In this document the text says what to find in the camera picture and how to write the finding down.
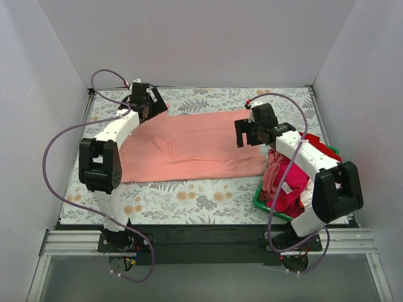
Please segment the salmon pink t shirt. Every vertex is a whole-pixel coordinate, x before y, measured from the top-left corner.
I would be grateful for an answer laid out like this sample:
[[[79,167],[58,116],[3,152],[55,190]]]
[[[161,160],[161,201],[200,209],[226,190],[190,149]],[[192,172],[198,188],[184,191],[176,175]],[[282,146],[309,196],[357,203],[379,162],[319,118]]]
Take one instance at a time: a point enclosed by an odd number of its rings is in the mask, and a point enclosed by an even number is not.
[[[258,146],[237,147],[234,122],[246,109],[170,116],[138,126],[120,148],[122,182],[260,176],[266,158]]]

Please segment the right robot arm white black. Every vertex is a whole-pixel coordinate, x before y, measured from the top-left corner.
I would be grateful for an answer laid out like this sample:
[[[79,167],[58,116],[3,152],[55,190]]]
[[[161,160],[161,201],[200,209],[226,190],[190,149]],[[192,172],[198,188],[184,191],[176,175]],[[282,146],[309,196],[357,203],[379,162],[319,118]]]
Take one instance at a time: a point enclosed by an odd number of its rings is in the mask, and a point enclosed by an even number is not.
[[[234,122],[237,146],[265,144],[289,159],[313,182],[311,205],[269,242],[271,250],[299,250],[330,222],[363,207],[357,166],[321,152],[289,123],[279,123],[272,106],[249,100],[249,118]]]

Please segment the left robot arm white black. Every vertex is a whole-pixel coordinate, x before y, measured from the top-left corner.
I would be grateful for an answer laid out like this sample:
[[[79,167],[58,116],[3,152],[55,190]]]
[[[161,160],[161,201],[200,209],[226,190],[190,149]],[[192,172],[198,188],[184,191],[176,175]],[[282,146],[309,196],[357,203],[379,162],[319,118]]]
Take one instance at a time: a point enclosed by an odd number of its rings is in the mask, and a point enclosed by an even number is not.
[[[101,229],[106,242],[122,252],[133,248],[135,235],[125,228],[130,225],[130,218],[118,192],[123,176],[119,149],[139,125],[167,111],[155,86],[135,81],[129,89],[130,94],[123,102],[131,111],[120,106],[115,120],[79,144],[79,180],[92,192],[100,212],[106,215]]]

